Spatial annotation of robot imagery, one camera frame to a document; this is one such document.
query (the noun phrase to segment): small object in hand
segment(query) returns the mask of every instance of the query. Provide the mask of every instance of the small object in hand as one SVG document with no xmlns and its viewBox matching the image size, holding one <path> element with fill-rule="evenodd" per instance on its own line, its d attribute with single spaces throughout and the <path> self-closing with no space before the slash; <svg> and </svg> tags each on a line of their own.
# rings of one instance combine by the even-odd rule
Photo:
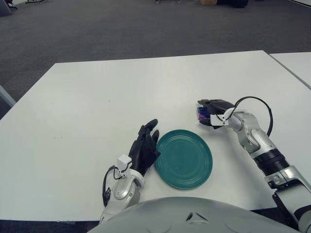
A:
<svg viewBox="0 0 311 233">
<path fill-rule="evenodd" d="M 210 116 L 208 110 L 204 107 L 198 107 L 198 120 L 204 120 Z"/>
</svg>

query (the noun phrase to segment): green plate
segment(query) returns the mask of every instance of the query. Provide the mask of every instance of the green plate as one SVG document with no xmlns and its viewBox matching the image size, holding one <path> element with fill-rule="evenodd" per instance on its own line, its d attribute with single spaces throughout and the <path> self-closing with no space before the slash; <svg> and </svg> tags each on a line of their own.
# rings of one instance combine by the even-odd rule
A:
<svg viewBox="0 0 311 233">
<path fill-rule="evenodd" d="M 192 189 L 208 179 L 213 159 L 200 136 L 187 130 L 174 130 L 161 137 L 156 147 L 161 155 L 155 167 L 169 185 Z"/>
</svg>

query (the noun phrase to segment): box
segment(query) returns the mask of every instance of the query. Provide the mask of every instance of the box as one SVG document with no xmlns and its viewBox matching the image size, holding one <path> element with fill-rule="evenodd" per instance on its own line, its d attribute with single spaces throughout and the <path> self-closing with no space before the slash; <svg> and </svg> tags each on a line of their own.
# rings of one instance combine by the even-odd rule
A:
<svg viewBox="0 0 311 233">
<path fill-rule="evenodd" d="M 217 0 L 200 0 L 202 5 L 216 5 Z"/>
</svg>

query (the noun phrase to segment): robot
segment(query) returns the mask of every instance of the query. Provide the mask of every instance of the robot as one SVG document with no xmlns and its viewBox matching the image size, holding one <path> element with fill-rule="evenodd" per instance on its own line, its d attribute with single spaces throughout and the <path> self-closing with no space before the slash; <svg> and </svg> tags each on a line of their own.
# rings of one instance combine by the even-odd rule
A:
<svg viewBox="0 0 311 233">
<path fill-rule="evenodd" d="M 256 117 L 237 108 L 247 98 L 262 101 L 269 110 L 270 126 L 265 133 Z M 229 127 L 238 136 L 240 145 L 249 153 L 271 189 L 276 189 L 273 200 L 289 226 L 253 212 L 214 200 L 173 197 L 139 202 L 139 190 L 144 186 L 144 175 L 160 153 L 156 150 L 159 132 L 150 132 L 157 120 L 143 125 L 133 143 L 129 156 L 121 156 L 117 166 L 105 175 L 103 201 L 105 209 L 100 224 L 92 233 L 256 233 L 280 232 L 311 233 L 311 186 L 290 165 L 270 140 L 273 117 L 270 107 L 257 97 L 244 97 L 232 104 L 224 100 L 198 101 L 207 112 L 200 123 L 214 129 Z M 118 180 L 106 190 L 107 174 L 113 171 Z"/>
</svg>

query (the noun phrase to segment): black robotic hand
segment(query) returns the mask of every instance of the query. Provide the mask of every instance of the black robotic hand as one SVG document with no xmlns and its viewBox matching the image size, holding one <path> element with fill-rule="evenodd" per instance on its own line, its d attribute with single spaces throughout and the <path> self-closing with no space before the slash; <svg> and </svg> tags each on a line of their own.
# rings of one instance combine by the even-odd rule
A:
<svg viewBox="0 0 311 233">
<path fill-rule="evenodd" d="M 159 130 L 156 130 L 152 136 L 150 135 L 156 125 L 157 119 L 142 125 L 138 132 L 138 138 L 132 144 L 129 152 L 129 157 L 132 159 L 131 169 L 138 171 L 142 176 L 160 155 L 160 152 L 156 150 Z"/>
<path fill-rule="evenodd" d="M 208 126 L 212 126 L 212 124 L 210 123 L 211 114 L 224 114 L 227 109 L 234 107 L 232 103 L 225 100 L 199 100 L 198 103 L 203 105 L 203 108 L 205 108 L 207 114 L 205 119 L 200 120 L 200 123 Z"/>
</svg>

